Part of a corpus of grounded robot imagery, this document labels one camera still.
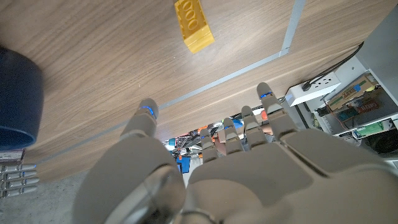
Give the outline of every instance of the black cable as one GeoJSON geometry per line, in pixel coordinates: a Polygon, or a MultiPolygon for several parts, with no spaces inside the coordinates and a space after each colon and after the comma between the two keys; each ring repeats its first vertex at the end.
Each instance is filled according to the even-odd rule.
{"type": "Polygon", "coordinates": [[[352,53],[350,54],[348,57],[344,58],[342,61],[334,64],[333,66],[331,66],[330,68],[326,69],[325,71],[319,73],[317,76],[315,76],[314,78],[312,78],[311,80],[307,81],[302,89],[303,91],[308,91],[311,88],[311,85],[316,83],[317,81],[321,80],[322,78],[324,78],[325,76],[327,76],[330,72],[336,70],[337,68],[339,68],[340,66],[342,66],[344,63],[346,63],[349,59],[351,59],[352,57],[354,57],[356,55],[356,53],[359,52],[359,50],[361,50],[362,46],[363,46],[364,42],[362,42],[361,44],[358,45],[358,48],[352,53]]]}

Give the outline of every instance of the red object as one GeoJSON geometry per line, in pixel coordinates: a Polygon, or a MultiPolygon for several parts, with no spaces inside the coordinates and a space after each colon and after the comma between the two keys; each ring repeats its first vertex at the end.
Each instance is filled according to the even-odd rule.
{"type": "Polygon", "coordinates": [[[378,108],[379,108],[378,103],[376,103],[374,100],[371,100],[365,103],[364,105],[357,107],[356,110],[358,111],[358,113],[365,113],[378,108]]]}
{"type": "Polygon", "coordinates": [[[266,113],[265,110],[261,111],[261,118],[262,118],[264,121],[268,120],[268,116],[267,116],[267,113],[266,113]]]}

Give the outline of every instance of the robotic hand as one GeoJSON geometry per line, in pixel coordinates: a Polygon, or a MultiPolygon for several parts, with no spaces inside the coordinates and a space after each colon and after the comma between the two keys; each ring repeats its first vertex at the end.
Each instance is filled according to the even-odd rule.
{"type": "Polygon", "coordinates": [[[269,86],[257,92],[277,142],[242,108],[249,152],[224,120],[227,156],[201,132],[204,164],[185,189],[176,162],[153,138],[159,114],[146,99],[90,170],[76,223],[397,223],[398,178],[377,156],[315,129],[298,131],[269,86]]]}

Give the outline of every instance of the metal strip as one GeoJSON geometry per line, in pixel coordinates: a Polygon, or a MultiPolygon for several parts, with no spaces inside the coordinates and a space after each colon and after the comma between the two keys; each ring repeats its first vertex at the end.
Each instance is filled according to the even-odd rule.
{"type": "MultiPolygon", "coordinates": [[[[293,5],[292,15],[290,16],[290,21],[289,21],[289,24],[288,24],[288,27],[287,27],[287,30],[286,30],[284,43],[282,44],[282,50],[280,52],[277,52],[277,53],[275,53],[275,54],[273,54],[271,56],[268,56],[268,57],[258,61],[258,62],[255,62],[255,63],[253,63],[251,65],[248,65],[248,66],[246,66],[246,67],[244,67],[244,68],[242,68],[242,69],[240,69],[240,70],[238,70],[236,72],[233,72],[233,73],[231,73],[231,74],[229,74],[229,75],[227,75],[227,76],[225,76],[223,78],[220,78],[219,80],[213,81],[213,82],[211,82],[211,83],[209,83],[209,84],[207,84],[207,85],[205,85],[205,86],[203,86],[201,88],[193,90],[190,93],[187,93],[187,94],[185,94],[183,96],[180,96],[180,97],[178,97],[178,98],[176,98],[174,100],[170,100],[169,102],[160,105],[159,109],[162,110],[162,109],[164,109],[164,108],[166,108],[168,106],[171,106],[171,105],[174,105],[176,103],[179,103],[179,102],[181,102],[183,100],[188,99],[189,97],[195,96],[196,94],[199,94],[199,93],[201,93],[203,91],[206,91],[206,90],[208,90],[210,88],[213,88],[213,87],[215,87],[215,86],[217,86],[217,85],[219,85],[221,83],[224,83],[224,82],[226,82],[226,81],[228,81],[228,80],[230,80],[232,78],[240,76],[240,75],[242,75],[242,74],[244,74],[244,73],[246,73],[246,72],[248,72],[250,70],[253,70],[253,69],[257,68],[257,67],[260,67],[261,65],[265,65],[268,62],[271,62],[271,61],[273,61],[273,60],[275,60],[275,59],[277,59],[279,57],[282,57],[282,56],[288,54],[290,45],[292,44],[292,41],[293,41],[293,36],[294,36],[295,30],[297,28],[297,25],[299,24],[299,20],[300,20],[301,14],[302,14],[302,11],[304,9],[304,5],[305,5],[305,0],[295,0],[294,5],[293,5]]],[[[72,151],[74,148],[77,148],[77,147],[79,147],[81,145],[84,145],[84,144],[86,144],[86,143],[88,143],[88,142],[90,142],[90,141],[92,141],[92,140],[94,140],[94,139],[96,139],[98,137],[101,137],[101,136],[103,136],[105,134],[110,133],[111,131],[114,131],[116,129],[119,129],[119,128],[127,125],[127,122],[128,121],[123,121],[122,123],[117,124],[117,125],[109,128],[109,129],[107,129],[107,130],[104,130],[104,131],[102,131],[102,132],[100,132],[100,133],[98,133],[98,134],[96,134],[96,135],[94,135],[94,136],[92,136],[92,137],[90,137],[88,139],[85,139],[85,140],[83,140],[83,141],[81,141],[79,143],[76,143],[76,144],[74,144],[74,145],[72,145],[72,146],[70,146],[70,147],[68,147],[68,148],[66,148],[66,149],[64,149],[64,150],[62,150],[60,152],[57,152],[57,153],[55,153],[55,154],[53,154],[51,156],[48,156],[47,158],[44,158],[44,159],[38,161],[37,164],[41,164],[43,162],[47,162],[47,161],[53,159],[54,157],[62,155],[64,153],[68,152],[68,151],[72,151]]]]}
{"type": "Polygon", "coordinates": [[[257,68],[257,67],[260,67],[261,65],[265,65],[266,63],[268,63],[270,61],[273,61],[273,60],[275,60],[275,59],[277,59],[279,57],[280,57],[280,52],[277,52],[277,53],[275,53],[275,54],[273,54],[271,56],[268,56],[268,57],[266,57],[266,58],[264,58],[264,59],[262,59],[262,60],[260,60],[260,61],[258,61],[256,63],[248,65],[248,66],[246,66],[246,67],[244,67],[244,68],[242,68],[242,69],[240,69],[240,70],[238,70],[236,72],[233,72],[233,73],[231,73],[231,74],[229,74],[229,75],[227,75],[227,76],[225,76],[223,78],[220,78],[219,80],[216,80],[216,81],[213,81],[213,82],[211,82],[211,83],[209,83],[207,85],[204,85],[204,86],[200,87],[199,89],[193,90],[193,91],[191,91],[191,92],[189,92],[189,93],[187,93],[185,95],[182,95],[182,96],[180,96],[180,97],[178,97],[178,98],[176,98],[174,100],[170,100],[169,102],[160,105],[159,109],[161,110],[161,109],[164,109],[164,108],[166,108],[168,106],[171,106],[171,105],[174,105],[176,103],[179,103],[179,102],[181,102],[183,100],[186,100],[186,99],[188,99],[191,96],[195,96],[196,94],[199,94],[199,93],[201,93],[203,91],[206,91],[206,90],[208,90],[210,88],[213,88],[214,86],[217,86],[217,85],[219,85],[219,84],[221,84],[223,82],[226,82],[226,81],[228,81],[228,80],[230,80],[232,78],[240,76],[240,75],[242,75],[242,74],[244,74],[244,73],[246,73],[246,72],[248,72],[250,70],[253,70],[253,69],[257,68]]]}
{"type": "Polygon", "coordinates": [[[301,14],[303,13],[304,5],[305,0],[296,0],[294,2],[292,15],[290,15],[289,25],[287,26],[284,43],[282,44],[282,50],[289,49],[292,44],[294,33],[296,32],[301,14]]]}
{"type": "Polygon", "coordinates": [[[104,134],[108,134],[108,133],[110,133],[110,132],[112,132],[112,131],[114,131],[114,130],[116,130],[116,129],[119,129],[119,128],[121,128],[121,127],[127,125],[127,122],[128,122],[128,121],[125,121],[125,122],[122,122],[122,123],[120,123],[120,124],[117,124],[117,125],[115,125],[115,126],[113,126],[113,127],[111,127],[111,128],[108,128],[108,129],[106,129],[106,130],[104,130],[104,131],[102,131],[102,132],[100,132],[100,133],[98,133],[98,134],[96,134],[96,135],[94,135],[94,136],[88,138],[88,139],[82,140],[81,142],[76,143],[76,144],[74,144],[74,145],[72,145],[72,146],[70,146],[70,147],[68,147],[68,148],[66,148],[66,149],[64,149],[64,150],[62,150],[62,151],[59,151],[59,152],[57,152],[57,153],[55,153],[55,154],[52,154],[51,156],[48,156],[47,158],[41,159],[41,160],[39,160],[38,162],[36,162],[36,164],[41,164],[41,163],[43,163],[43,162],[47,162],[47,161],[53,159],[54,157],[60,156],[60,155],[66,153],[66,152],[68,152],[68,151],[71,151],[71,150],[73,150],[74,148],[77,148],[77,147],[79,147],[79,146],[81,146],[81,145],[84,145],[84,144],[86,144],[86,143],[88,143],[88,142],[90,142],[90,141],[92,141],[92,140],[94,140],[94,139],[96,139],[96,138],[98,138],[98,137],[103,136],[104,134]]]}

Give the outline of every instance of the blue object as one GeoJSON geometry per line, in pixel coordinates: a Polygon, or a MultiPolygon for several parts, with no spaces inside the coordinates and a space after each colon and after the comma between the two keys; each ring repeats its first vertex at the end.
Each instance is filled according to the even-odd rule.
{"type": "Polygon", "coordinates": [[[169,146],[175,146],[175,139],[169,139],[169,146]]]}
{"type": "Polygon", "coordinates": [[[261,95],[261,96],[260,96],[260,99],[263,99],[264,97],[270,95],[271,93],[272,93],[272,92],[270,91],[270,92],[268,92],[268,93],[266,93],[266,94],[261,95]]]}
{"type": "Polygon", "coordinates": [[[238,119],[233,119],[232,122],[234,123],[235,128],[240,128],[243,126],[242,122],[238,119]]]}
{"type": "Polygon", "coordinates": [[[181,173],[182,174],[186,174],[189,173],[189,163],[191,163],[191,157],[189,156],[183,156],[182,159],[180,160],[180,158],[176,158],[175,160],[177,162],[177,165],[181,166],[181,173]]]}
{"type": "Polygon", "coordinates": [[[0,151],[36,142],[43,110],[43,77],[27,57],[0,47],[0,151]]]}
{"type": "Polygon", "coordinates": [[[357,92],[361,91],[361,86],[359,84],[356,84],[353,88],[357,92]]]}
{"type": "Polygon", "coordinates": [[[155,116],[152,108],[150,108],[149,106],[141,106],[141,109],[144,109],[144,108],[148,109],[152,116],[155,116]]]}

